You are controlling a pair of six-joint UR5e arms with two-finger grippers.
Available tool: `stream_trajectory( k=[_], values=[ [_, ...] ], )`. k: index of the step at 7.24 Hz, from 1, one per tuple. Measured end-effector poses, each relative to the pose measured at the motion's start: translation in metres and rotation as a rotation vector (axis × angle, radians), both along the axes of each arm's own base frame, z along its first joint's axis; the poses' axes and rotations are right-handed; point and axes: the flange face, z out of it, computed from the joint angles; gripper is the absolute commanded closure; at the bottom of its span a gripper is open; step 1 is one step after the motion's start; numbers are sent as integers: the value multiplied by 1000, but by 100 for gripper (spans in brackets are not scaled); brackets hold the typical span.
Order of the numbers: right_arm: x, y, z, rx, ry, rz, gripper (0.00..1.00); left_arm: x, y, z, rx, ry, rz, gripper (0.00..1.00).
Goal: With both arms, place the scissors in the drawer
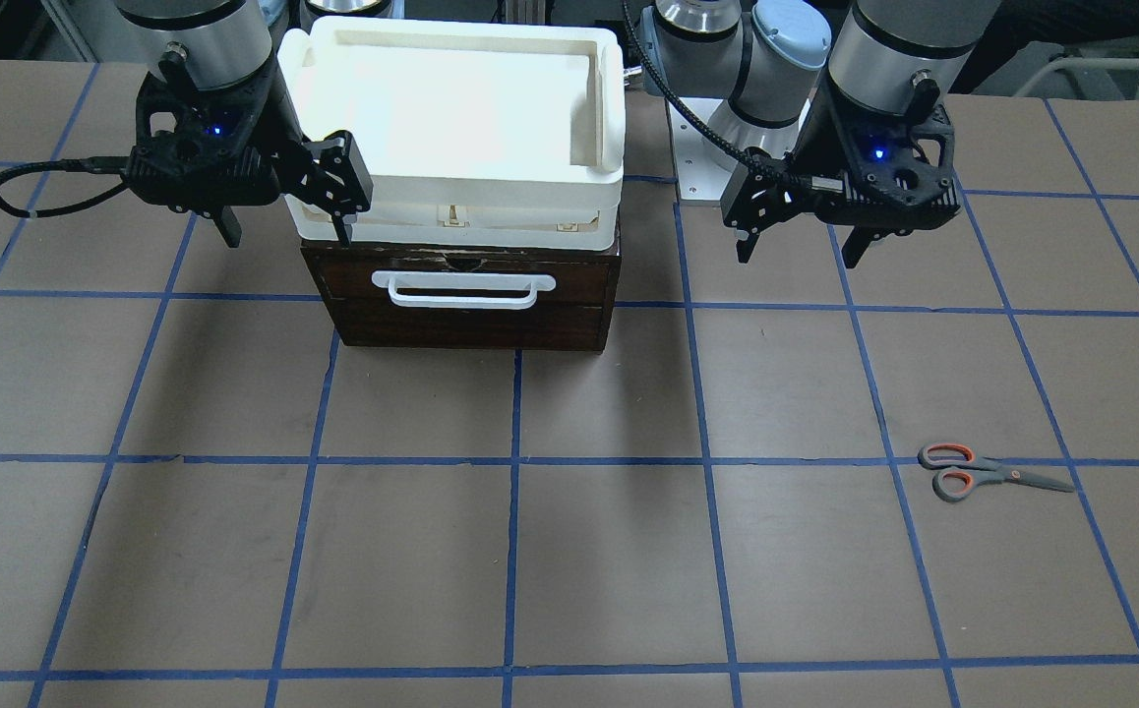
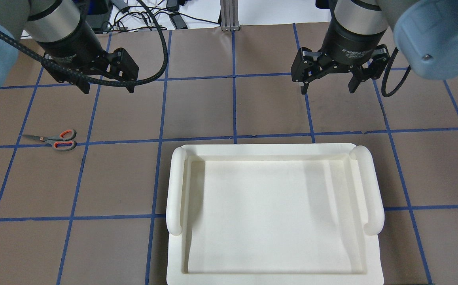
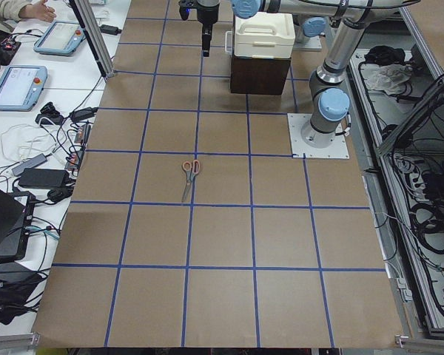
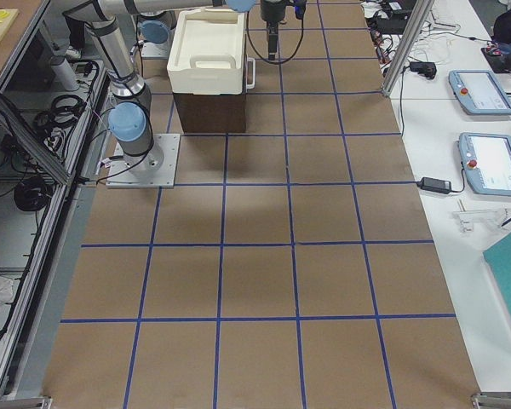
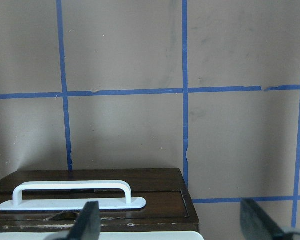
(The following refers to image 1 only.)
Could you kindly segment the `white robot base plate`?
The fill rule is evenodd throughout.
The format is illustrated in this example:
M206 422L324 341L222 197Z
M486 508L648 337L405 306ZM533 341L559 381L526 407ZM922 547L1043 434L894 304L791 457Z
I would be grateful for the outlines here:
M719 108L721 104L721 99L685 98L687 108L737 148L762 148L778 158L794 147L800 129L808 121L811 100L805 100L795 124L780 129L745 124L731 108ZM670 108L667 118L679 197L693 205L718 206L737 160L711 145L677 109Z

